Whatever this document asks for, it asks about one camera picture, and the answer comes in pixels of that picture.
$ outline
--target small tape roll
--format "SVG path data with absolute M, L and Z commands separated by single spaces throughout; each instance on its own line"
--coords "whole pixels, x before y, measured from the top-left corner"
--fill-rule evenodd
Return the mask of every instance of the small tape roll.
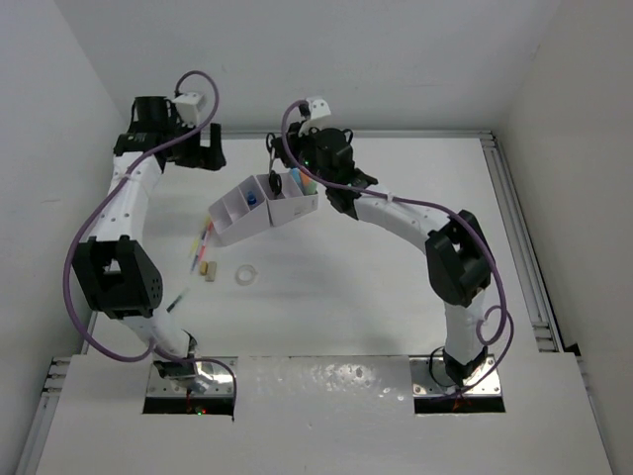
M 255 281 L 257 271 L 250 264 L 240 265 L 235 272 L 235 282 L 239 285 L 250 285 Z

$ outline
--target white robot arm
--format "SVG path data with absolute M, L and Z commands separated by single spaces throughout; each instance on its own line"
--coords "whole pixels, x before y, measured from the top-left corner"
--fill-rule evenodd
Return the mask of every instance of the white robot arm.
M 457 385 L 462 385 L 488 354 L 477 334 L 478 323 L 484 319 L 485 289 L 491 283 L 491 270 L 480 247 L 444 213 L 393 201 L 391 192 L 376 178 L 356 168 L 351 146 L 353 133 L 324 127 L 330 110 L 322 98 L 307 99 L 300 112 L 304 119 L 290 125 L 285 136 L 289 149 L 279 137 L 267 142 L 269 151 L 274 149 L 285 166 L 300 165 L 318 177 L 326 188 L 327 199 L 340 213 L 380 226 L 426 255 L 431 286 L 444 301 L 446 372 Z M 361 194 L 348 185 L 370 194 Z M 462 211 L 459 217 L 486 243 L 475 216 Z

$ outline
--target cable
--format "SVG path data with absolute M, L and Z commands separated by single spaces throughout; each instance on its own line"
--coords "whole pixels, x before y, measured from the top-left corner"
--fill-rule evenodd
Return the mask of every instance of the cable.
M 216 102 L 214 104 L 213 110 L 211 111 L 211 114 L 209 114 L 209 117 L 205 119 L 198 127 L 191 130 L 187 134 L 184 134 L 171 141 L 162 143 L 161 145 L 158 145 L 155 148 L 143 153 L 128 167 L 128 169 L 126 170 L 126 175 L 129 175 L 130 173 L 132 173 L 134 169 L 137 168 L 146 158 L 149 158 L 155 155 L 156 153 L 159 153 L 160 151 L 165 150 L 166 148 L 170 148 L 171 146 L 181 143 L 182 141 L 185 141 L 186 139 L 194 136 L 195 134 L 198 134 L 203 128 L 205 128 L 213 120 L 214 115 L 216 114 L 216 111 L 218 110 L 218 106 L 220 105 L 220 93 L 218 91 L 218 85 L 216 84 L 216 81 L 214 81 L 213 78 L 209 74 L 203 71 L 198 71 L 198 70 L 189 71 L 185 73 L 178 80 L 178 83 L 176 84 L 176 90 L 178 90 L 182 82 L 187 77 L 192 76 L 192 75 L 199 75 L 207 79 L 207 81 L 209 81 L 209 83 L 211 84 L 211 87 L 214 90 Z M 118 353 L 115 353 L 114 351 L 111 351 L 110 349 L 106 348 L 101 343 L 99 343 L 99 341 L 97 341 L 92 336 L 92 334 L 90 334 L 88 329 L 86 329 L 84 324 L 79 319 L 79 316 L 77 316 L 77 313 L 75 312 L 75 308 L 72 303 L 72 297 L 70 294 L 70 270 L 72 269 L 72 258 L 75 255 L 75 251 L 77 250 L 77 246 L 79 245 L 79 242 L 81 241 L 83 236 L 86 234 L 86 232 L 91 228 L 92 224 L 99 217 L 101 212 L 106 208 L 106 206 L 108 206 L 108 204 L 110 204 L 110 202 L 115 198 L 115 196 L 119 194 L 119 192 L 122 190 L 122 188 L 124 187 L 127 181 L 128 181 L 128 178 L 124 176 L 124 178 L 122 178 L 121 181 L 119 181 L 119 184 L 115 187 L 115 189 L 112 190 L 112 192 L 97 206 L 95 211 L 92 212 L 92 214 L 88 217 L 88 219 L 84 222 L 83 225 L 81 225 L 81 227 L 77 231 L 77 234 L 75 235 L 75 237 L 72 239 L 72 242 L 70 243 L 70 248 L 68 249 L 68 253 L 66 254 L 66 259 L 64 260 L 64 263 L 63 263 L 63 274 L 62 274 L 61 285 L 62 285 L 62 290 L 63 290 L 63 302 L 66 306 L 66 311 L 68 312 L 68 316 L 70 317 L 72 324 L 77 329 L 77 331 L 81 334 L 81 336 L 89 344 L 91 344 L 96 350 L 108 356 L 109 358 L 112 358 L 116 361 L 130 363 L 130 362 L 141 361 L 145 359 L 146 357 L 148 357 L 154 351 L 153 342 L 150 343 L 149 347 L 143 354 L 140 354 L 138 356 L 122 356 Z
M 290 113 L 292 111 L 294 111 L 296 108 L 298 108 L 298 107 L 300 107 L 302 105 L 305 105 L 305 104 L 307 104 L 307 101 L 305 101 L 305 100 L 299 100 L 299 101 L 293 102 L 290 105 L 290 107 L 288 109 L 286 109 L 286 111 L 284 112 L 284 115 L 282 117 L 281 140 L 282 140 L 282 144 L 284 145 L 284 150 L 285 150 L 286 154 L 288 155 L 288 157 L 290 158 L 290 161 L 297 168 L 299 168 L 306 175 L 308 175 L 309 178 L 311 178 L 312 180 L 316 181 L 317 183 L 320 183 L 321 185 L 323 185 L 323 186 L 325 186 L 327 188 L 334 188 L 334 189 L 338 189 L 338 190 L 349 190 L 349 191 L 354 191 L 356 193 L 376 196 L 376 197 L 379 197 L 379 198 L 383 198 L 385 200 L 388 199 L 389 197 L 385 193 L 380 193 L 380 192 L 377 192 L 377 191 L 368 190 L 368 189 L 364 189 L 364 188 L 358 188 L 358 187 L 355 187 L 355 186 L 341 185 L 341 184 L 338 184 L 338 183 L 332 183 L 332 182 L 329 182 L 329 181 L 325 181 L 322 178 L 313 175 L 307 168 L 305 168 L 302 164 L 299 163 L 297 158 L 293 155 L 292 151 L 290 150 L 290 146 L 288 145 L 288 137 L 287 137 L 288 117 L 290 116 Z M 473 239 L 475 244 L 478 246 L 478 248 L 480 249 L 480 251 L 482 252 L 484 257 L 486 258 L 486 261 L 488 262 L 488 266 L 491 269 L 491 273 L 493 274 L 493 277 L 495 278 L 495 282 L 497 283 L 497 290 L 498 290 L 499 307 L 501 309 L 501 319 L 499 321 L 499 325 L 498 325 L 497 331 L 495 332 L 493 337 L 488 339 L 488 340 L 486 340 L 484 338 L 484 336 L 482 335 L 482 325 L 483 325 L 484 321 L 486 320 L 486 319 L 484 319 L 483 321 L 477 322 L 477 338 L 480 340 L 480 342 L 483 345 L 486 345 L 486 346 L 496 343 L 498 341 L 498 339 L 501 337 L 501 335 L 503 334 L 503 330 L 504 330 L 505 325 L 506 325 L 507 320 L 508 320 L 507 300 L 506 300 L 506 297 L 505 297 L 505 291 L 503 289 L 503 283 L 501 282 L 501 276 L 500 276 L 500 274 L 498 272 L 497 264 L 495 263 L 495 258 L 491 254 L 491 252 L 488 249 L 488 246 L 486 245 L 484 240 L 477 234 L 477 232 L 461 216 L 459 216 L 453 210 L 451 210 L 449 208 L 446 208 L 443 205 L 440 205 L 438 203 L 428 202 L 428 201 L 411 200 L 409 198 L 402 198 L 402 197 L 399 197 L 399 196 L 394 196 L 393 197 L 393 201 L 395 201 L 397 203 L 406 203 L 406 204 L 416 205 L 416 206 L 425 206 L 427 208 L 433 208 L 433 209 L 439 210 L 439 211 L 441 211 L 443 213 L 446 213 L 450 218 L 452 218 L 460 226 L 462 226 L 462 228 L 464 228 L 466 230 L 466 232 L 470 235 L 470 237 Z
M 171 361 L 172 363 L 214 363 L 214 364 L 217 364 L 218 366 L 222 367 L 228 374 L 230 374 L 230 377 L 233 380 L 233 414 L 232 414 L 232 419 L 233 419 L 233 421 L 235 421 L 235 403 L 237 402 L 237 378 L 235 377 L 235 373 L 233 373 L 233 370 L 230 369 L 230 367 L 228 367 L 228 365 L 226 363 L 222 363 L 218 359 L 207 358 L 207 357 L 178 358 L 178 357 L 174 356 L 173 354 L 169 354 L 169 353 L 165 352 L 162 348 L 160 348 L 158 346 L 154 349 L 154 353 L 156 353 L 161 358 L 166 359 L 167 361 Z
M 435 348 L 433 351 L 431 351 L 431 355 L 428 357 L 428 374 L 430 375 L 431 379 L 435 382 L 435 384 L 437 386 L 439 386 L 440 388 L 452 388 L 453 386 L 455 386 L 455 384 L 442 384 L 439 381 L 437 381 L 437 379 L 435 378 L 435 375 L 433 374 L 433 357 L 435 356 L 435 353 L 437 351 L 439 351 L 440 349 L 444 349 L 444 346 L 438 346 L 437 348 Z

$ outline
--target black bracket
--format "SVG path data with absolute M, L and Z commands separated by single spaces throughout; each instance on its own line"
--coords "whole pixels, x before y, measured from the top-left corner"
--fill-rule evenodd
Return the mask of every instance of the black bracket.
M 488 245 L 477 218 L 465 210 L 460 211 L 459 216 Z M 484 254 L 455 220 L 431 232 L 425 248 L 431 287 L 444 302 L 468 307 L 475 296 L 491 284 L 491 270 Z
M 111 319 L 150 318 L 162 300 L 162 278 L 135 240 L 97 241 L 77 246 L 72 268 L 92 310 Z

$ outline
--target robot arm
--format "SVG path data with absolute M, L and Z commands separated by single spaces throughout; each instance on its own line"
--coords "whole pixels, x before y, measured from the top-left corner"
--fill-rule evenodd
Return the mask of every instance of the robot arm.
M 189 116 L 195 122 L 199 118 L 195 112 L 202 107 L 204 97 L 198 93 L 183 96 L 180 102 L 189 101 L 189 104 L 182 111 L 191 113 Z M 173 148 L 148 157 L 132 175 L 126 175 L 130 165 L 144 152 L 192 130 L 194 126 L 182 119 L 188 115 L 176 110 L 178 104 L 178 98 L 174 102 L 163 97 L 136 98 L 137 120 L 132 121 L 128 132 L 119 137 L 115 146 L 109 193 L 124 177 L 128 181 L 103 210 L 88 239 L 77 246 L 72 267 L 92 310 L 123 323 L 146 344 L 153 341 L 174 357 L 189 358 L 196 342 L 161 304 L 162 278 L 142 248 L 142 228 L 149 196 L 167 161 L 209 170 L 226 165 L 220 125 L 210 124 L 210 146 L 201 146 L 200 134 L 193 135 Z M 200 363 L 171 363 L 158 358 L 154 364 L 163 377 L 187 389 L 199 387 Z
M 356 168 L 352 132 L 323 127 L 330 114 L 325 101 L 308 99 L 300 112 L 304 120 L 289 127 L 288 145 L 302 166 L 329 183 L 325 185 L 325 195 L 330 204 L 355 220 L 372 223 L 403 238 L 426 255 L 431 287 L 444 301 L 446 372 L 461 386 L 488 354 L 488 348 L 477 337 L 477 323 L 484 319 L 485 289 L 491 283 L 491 271 L 483 254 L 462 226 L 443 213 L 386 200 L 385 195 L 391 196 L 389 190 Z M 271 146 L 285 166 L 295 165 L 281 138 L 273 139 Z M 338 185 L 376 191 L 381 197 Z M 467 211 L 461 211 L 459 216 L 485 242 L 477 219 Z

